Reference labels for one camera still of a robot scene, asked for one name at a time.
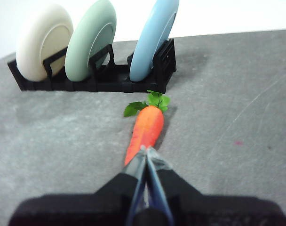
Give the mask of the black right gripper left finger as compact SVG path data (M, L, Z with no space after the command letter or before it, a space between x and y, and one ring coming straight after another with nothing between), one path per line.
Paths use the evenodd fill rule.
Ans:
M146 151L146 147L142 146L122 171L95 193L99 225L131 225L143 195Z

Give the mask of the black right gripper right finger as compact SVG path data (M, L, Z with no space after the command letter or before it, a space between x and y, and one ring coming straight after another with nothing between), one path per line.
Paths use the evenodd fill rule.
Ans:
M167 217L169 226L178 225L183 215L183 201L192 201L202 193L180 177L153 147L147 149L146 164L151 206Z

